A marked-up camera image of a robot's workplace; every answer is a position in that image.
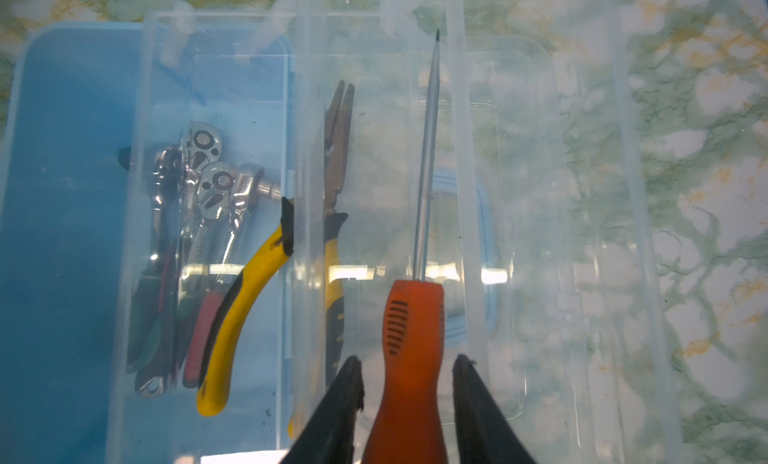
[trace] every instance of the wrench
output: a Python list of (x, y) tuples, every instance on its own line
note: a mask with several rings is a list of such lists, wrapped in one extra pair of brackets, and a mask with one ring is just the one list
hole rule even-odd
[(146, 349), (152, 344), (148, 339), (152, 323), (160, 311), (165, 291), (170, 286), (164, 286), (168, 278), (168, 258), (175, 249), (171, 246), (168, 230), (168, 209), (177, 202), (179, 183), (181, 179), (181, 151), (178, 147), (168, 147), (155, 157), (154, 169), (148, 179), (148, 192), (152, 204), (152, 231), (150, 235), (150, 259), (138, 281), (130, 307), (130, 323), (128, 331), (128, 372), (134, 372), (142, 367), (141, 361), (146, 361), (152, 350)]
[(221, 157), (221, 135), (216, 127), (198, 121), (190, 122), (180, 144), (184, 153), (184, 211), (181, 228), (181, 263), (189, 263), (192, 240), (197, 225), (198, 184), (205, 167)]
[[(203, 262), (210, 228), (229, 213), (230, 190), (233, 186), (233, 172), (224, 162), (208, 164), (200, 172), (194, 199), (200, 223), (194, 229), (190, 245), (188, 258), (191, 262)], [(180, 361), (184, 358), (180, 351), (186, 350), (187, 342), (191, 339), (190, 307), (193, 306), (189, 301), (196, 300), (194, 296), (197, 295), (198, 283), (197, 276), (181, 276), (178, 308), (166, 305), (164, 312), (158, 316), (156, 323), (159, 329), (156, 332), (159, 332), (159, 348), (153, 359), (136, 375), (135, 390), (140, 396), (158, 396), (173, 382)]]
[[(243, 165), (235, 177), (230, 200), (230, 228), (226, 244), (221, 255), (215, 260), (217, 263), (228, 264), (232, 261), (237, 236), (242, 232), (246, 216), (256, 210), (259, 199), (268, 197), (276, 202), (280, 201), (280, 184), (273, 183), (264, 178), (264, 168), (253, 163)], [(217, 284), (224, 284), (227, 274), (216, 276)]]

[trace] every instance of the green marble countertop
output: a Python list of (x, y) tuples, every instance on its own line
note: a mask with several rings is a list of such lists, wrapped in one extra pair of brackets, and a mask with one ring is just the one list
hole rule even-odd
[[(0, 127), (30, 32), (175, 1), (0, 0)], [(683, 438), (695, 462), (768, 462), (766, 0), (620, 2)]]

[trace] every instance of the handle grip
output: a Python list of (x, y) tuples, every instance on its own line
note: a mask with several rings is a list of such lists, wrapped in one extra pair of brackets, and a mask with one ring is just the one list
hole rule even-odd
[(283, 227), (278, 226), (240, 271), (216, 310), (200, 371), (203, 383), (197, 390), (197, 411), (202, 416), (216, 416), (226, 406), (235, 349), (245, 319), (256, 297), (288, 258), (283, 246)]
[(203, 369), (203, 355), (208, 342), (208, 335), (214, 324), (216, 313), (224, 301), (224, 295), (216, 290), (209, 292), (200, 305), (197, 321), (194, 325), (192, 339), (187, 351), (187, 363), (184, 364), (184, 378), (182, 384), (187, 389), (197, 389), (203, 383), (201, 371)]
[(158, 316), (160, 342), (152, 360), (138, 370), (134, 391), (142, 397), (156, 397), (169, 389), (174, 381), (174, 317), (167, 311)]
[(158, 317), (158, 301), (162, 282), (162, 273), (156, 273), (152, 269), (145, 270), (139, 277), (136, 292), (130, 301), (128, 354), (126, 356), (128, 373), (141, 369), (148, 362), (146, 357), (144, 359), (142, 357), (153, 322)]
[(365, 464), (448, 461), (437, 407), (446, 333), (439, 284), (397, 280), (384, 311), (384, 396), (362, 455)]
[[(334, 213), (325, 220), (326, 230), (326, 278), (330, 278), (331, 266), (341, 263), (339, 258), (339, 230), (346, 220), (345, 213)], [(326, 389), (339, 371), (341, 350), (344, 346), (344, 288), (341, 279), (326, 286)]]

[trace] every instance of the yellow pliers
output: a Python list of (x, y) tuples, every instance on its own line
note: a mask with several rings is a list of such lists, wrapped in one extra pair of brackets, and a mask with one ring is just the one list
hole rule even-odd
[[(335, 210), (336, 198), (344, 187), (347, 153), (350, 143), (352, 102), (355, 86), (344, 92), (339, 83), (326, 112), (325, 122), (325, 266), (340, 263), (337, 247), (339, 230), (347, 218)], [(202, 416), (216, 416), (226, 406), (230, 394), (232, 364), (237, 340), (256, 297), (274, 274), (293, 254), (293, 204), (283, 197), (280, 225), (256, 251), (235, 278), (216, 311), (205, 345), (200, 374), (202, 383), (197, 390), (197, 411)], [(344, 336), (344, 295), (340, 280), (326, 287), (326, 385), (336, 376)]]

